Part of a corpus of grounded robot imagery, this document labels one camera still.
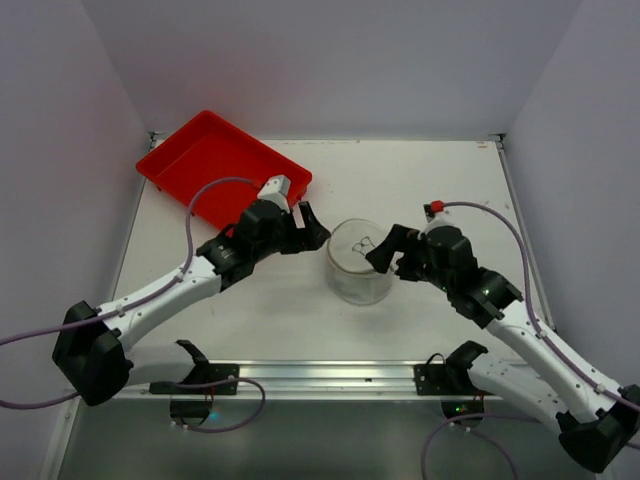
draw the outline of purple cable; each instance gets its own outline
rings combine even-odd
[[[497,414],[497,413],[470,413],[468,415],[459,415],[457,417],[447,419],[446,421],[444,421],[440,425],[438,425],[429,434],[429,436],[425,440],[424,444],[422,445],[422,453],[420,454],[420,471],[422,472],[422,480],[428,480],[428,478],[429,478],[428,475],[427,475],[427,452],[429,451],[429,446],[431,445],[431,442],[433,441],[433,439],[435,438],[437,433],[439,431],[441,431],[444,427],[448,426],[449,424],[451,424],[454,421],[471,420],[471,419],[475,419],[475,418],[498,418],[498,419],[502,419],[502,420],[518,420],[520,422],[536,423],[536,420],[534,420],[532,418],[529,418],[529,417],[518,417],[516,415],[500,415],[500,414]],[[519,477],[518,477],[518,472],[516,471],[515,464],[513,463],[513,460],[511,459],[511,457],[509,456],[507,451],[501,445],[499,445],[495,440],[487,437],[486,435],[484,435],[482,433],[479,433],[479,432],[475,432],[473,430],[471,431],[471,433],[473,433],[477,437],[482,438],[483,440],[488,441],[493,446],[495,446],[500,451],[500,453],[502,453],[504,458],[509,463],[509,467],[511,468],[511,472],[513,473],[513,478],[515,480],[518,480]]]
[[[527,314],[529,315],[529,318],[531,319],[531,324],[533,325],[533,328],[535,329],[536,333],[539,334],[542,331],[542,328],[538,324],[538,321],[537,321],[538,319],[536,318],[536,314],[533,311],[533,301],[531,300],[531,281],[529,279],[529,262],[527,261],[527,252],[526,252],[526,249],[524,247],[524,242],[520,238],[520,234],[518,233],[516,228],[501,213],[497,212],[493,208],[489,208],[489,207],[486,207],[484,205],[480,205],[478,203],[473,203],[473,202],[447,202],[447,203],[444,204],[444,206],[445,206],[445,208],[447,208],[447,207],[472,207],[472,208],[477,208],[479,210],[483,210],[483,211],[485,211],[487,213],[490,213],[494,217],[496,217],[498,220],[500,220],[502,223],[504,223],[506,225],[506,227],[511,231],[511,233],[514,236],[514,238],[516,239],[516,242],[518,243],[518,248],[520,249],[520,256],[522,257],[522,269],[524,271],[524,301],[525,301],[525,305],[527,307]],[[578,367],[575,363],[573,363],[571,361],[571,359],[569,357],[567,357],[562,352],[562,350],[560,350],[560,348],[558,348],[556,346],[556,344],[553,343],[553,341],[549,337],[544,336],[544,335],[540,335],[540,337],[542,338],[542,341],[549,347],[549,349],[560,360],[562,360],[562,362],[565,365],[567,365],[576,375],[578,375],[578,377],[580,377],[585,383],[587,383],[593,389],[596,389],[596,387],[598,387],[598,382],[594,381],[591,377],[589,377],[589,375],[587,375],[582,370],[580,370],[580,367]],[[630,408],[631,410],[634,410],[634,411],[640,413],[640,406],[630,402],[629,400],[626,400],[626,399],[622,398],[620,395],[617,395],[616,393],[614,393],[614,392],[612,392],[610,390],[604,390],[603,394],[606,397],[610,398],[611,400],[615,400],[617,402],[620,402],[622,405]]]
[[[189,203],[189,206],[187,207],[187,215],[186,215],[186,220],[185,220],[185,228],[186,228],[186,231],[187,231],[187,260],[185,261],[184,265],[180,269],[182,274],[186,274],[187,273],[187,271],[189,270],[189,267],[191,266],[191,262],[193,260],[193,236],[191,235],[191,212],[193,211],[193,208],[195,207],[196,202],[210,188],[215,187],[217,185],[221,185],[223,183],[229,183],[229,182],[241,182],[241,183],[248,183],[250,185],[253,185],[253,182],[251,180],[249,180],[248,178],[243,178],[243,177],[224,177],[224,178],[220,178],[218,180],[214,180],[211,183],[208,183],[207,185],[202,187],[198,191],[198,193],[196,193],[195,196],[191,199],[191,202]],[[131,302],[131,303],[128,303],[127,305],[124,305],[122,310],[126,312],[128,310],[133,309],[133,308],[137,308],[137,307],[139,307],[141,305],[144,305],[145,303],[147,303],[147,302],[149,302],[151,300],[154,300],[155,298],[158,298],[160,295],[165,293],[167,290],[169,290],[171,287],[173,287],[179,281],[180,281],[180,279],[179,279],[178,276],[173,277],[171,280],[169,280],[169,282],[167,282],[166,285],[160,287],[155,292],[150,293],[149,295],[146,295],[145,297],[142,297],[141,299],[136,300],[135,302]],[[40,337],[42,335],[49,335],[51,333],[74,330],[76,328],[84,327],[86,325],[91,325],[93,323],[102,322],[104,320],[108,320],[110,318],[115,317],[120,312],[121,311],[117,311],[116,310],[116,311],[113,311],[113,312],[102,313],[102,314],[100,314],[100,315],[98,315],[96,317],[92,317],[92,318],[89,318],[87,320],[81,320],[81,321],[75,322],[75,323],[68,323],[66,325],[59,325],[57,327],[42,328],[42,329],[39,329],[39,330],[33,330],[31,332],[18,333],[16,335],[12,335],[12,336],[0,339],[0,347],[3,347],[4,345],[8,345],[10,343],[18,342],[20,340],[26,340],[28,338]],[[39,403],[14,403],[14,402],[7,402],[6,400],[0,399],[0,407],[8,408],[8,409],[11,409],[11,410],[36,410],[36,409],[39,409],[39,408],[47,408],[47,407],[51,407],[51,406],[54,406],[54,405],[59,405],[60,403],[66,402],[67,400],[71,400],[72,398],[76,398],[78,395],[79,395],[79,393],[74,392],[74,393],[70,393],[70,394],[65,395],[63,397],[60,397],[60,398],[56,398],[56,399],[53,399],[53,400],[47,400],[45,402],[39,402]]]
[[[241,422],[238,422],[235,425],[231,425],[230,427],[202,428],[199,426],[191,426],[191,425],[185,424],[184,427],[187,430],[191,430],[193,432],[198,432],[198,433],[226,433],[226,432],[232,432],[234,430],[238,430],[239,428],[242,428],[245,425],[253,422],[258,417],[258,415],[260,415],[260,412],[262,412],[262,409],[264,408],[264,404],[267,401],[267,392],[265,392],[262,385],[260,385],[255,380],[251,380],[250,378],[243,378],[243,377],[230,378],[228,380],[218,380],[217,382],[199,383],[199,384],[192,384],[192,385],[183,385],[181,383],[169,383],[170,385],[173,385],[175,387],[192,389],[192,390],[220,387],[222,385],[229,385],[230,383],[250,383],[251,385],[256,387],[258,390],[260,390],[260,395],[261,395],[260,405],[258,405],[258,408],[256,408],[256,411],[253,412],[244,420],[242,420]]]

